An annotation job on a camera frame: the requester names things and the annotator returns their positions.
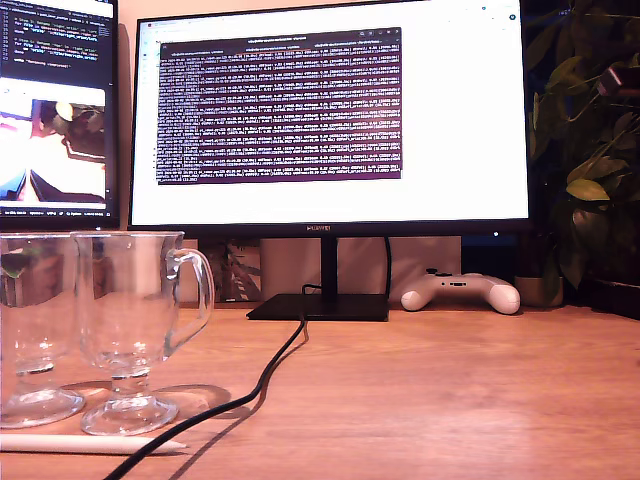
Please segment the houseplant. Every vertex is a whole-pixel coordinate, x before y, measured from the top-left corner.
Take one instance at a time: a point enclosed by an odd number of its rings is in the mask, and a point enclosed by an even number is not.
[[[609,67],[640,68],[638,6],[557,6],[527,26],[526,51],[534,229],[520,270],[543,278],[547,300],[560,275],[576,290],[585,276],[640,284],[640,97],[598,90]]]

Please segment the monitor bezel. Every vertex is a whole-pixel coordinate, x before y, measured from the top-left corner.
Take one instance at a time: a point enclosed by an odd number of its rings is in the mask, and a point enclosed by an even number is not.
[[[225,237],[225,238],[321,238],[321,237],[412,237],[412,236],[458,236],[472,234],[492,234],[492,233],[518,233],[531,230],[532,220],[532,198],[531,198],[531,178],[527,175],[527,202],[528,217],[506,218],[506,219],[460,219],[460,220],[403,220],[403,221],[381,221],[381,222],[326,222],[326,223],[238,223],[238,224],[134,224],[133,223],[133,191],[135,172],[135,151],[136,151],[136,117],[138,103],[138,81],[139,81],[139,54],[140,54],[140,30],[144,23],[161,22],[167,20],[188,20],[194,18],[224,17],[260,13],[276,13],[299,10],[317,9],[339,9],[342,7],[365,6],[388,3],[413,3],[425,0],[372,0],[356,1],[335,4],[302,5],[293,7],[276,7],[251,10],[235,10],[225,12],[210,12],[187,15],[169,15],[160,17],[145,17],[137,20],[136,44],[135,44],[135,68],[134,68],[134,91],[133,91],[133,115],[132,115],[132,135],[131,135],[131,177],[129,179],[129,211],[127,228],[129,230],[171,230],[179,229],[185,232],[189,238]],[[527,96],[527,72],[525,65],[525,25],[523,20],[523,0],[519,0],[520,9],[520,29],[523,64],[523,86],[525,92],[525,102]],[[529,118],[524,114],[525,132],[529,132]],[[526,158],[530,155],[529,136],[526,138]]]
[[[111,192],[111,201],[113,211],[111,216],[94,217],[94,216],[67,216],[48,217],[10,217],[0,216],[0,232],[42,232],[42,231],[69,231],[69,230],[85,230],[98,228],[118,228],[120,226],[120,105],[119,105],[119,68],[118,68],[118,1],[110,0],[113,5],[113,34],[112,34],[112,72],[113,72],[113,137],[111,150],[113,152],[113,188]]]

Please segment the glass mug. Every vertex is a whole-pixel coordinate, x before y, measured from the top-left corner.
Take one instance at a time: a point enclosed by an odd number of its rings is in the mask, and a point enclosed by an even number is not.
[[[87,412],[94,435],[136,435],[176,416],[178,408],[148,390],[150,368],[200,332],[213,311],[213,277],[197,250],[180,248],[182,232],[72,232],[78,246],[76,315],[80,349],[109,372],[111,398]],[[199,314],[178,327],[179,269],[190,263]]]
[[[69,234],[0,235],[0,427],[62,420],[84,406],[47,375],[76,340],[76,248]]]

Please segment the white pen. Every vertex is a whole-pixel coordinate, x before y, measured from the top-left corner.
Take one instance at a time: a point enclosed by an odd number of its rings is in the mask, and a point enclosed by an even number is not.
[[[90,435],[36,435],[11,433],[0,435],[2,452],[51,452],[51,453],[98,453],[107,455],[129,455],[149,443],[149,437],[119,437]],[[168,441],[152,453],[175,452],[187,446]]]

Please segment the monitor stand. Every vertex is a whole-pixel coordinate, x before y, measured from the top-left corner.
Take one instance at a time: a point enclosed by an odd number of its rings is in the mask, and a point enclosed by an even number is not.
[[[343,320],[384,322],[389,304],[384,294],[338,294],[338,239],[322,237],[322,293],[281,293],[247,314],[249,320]]]

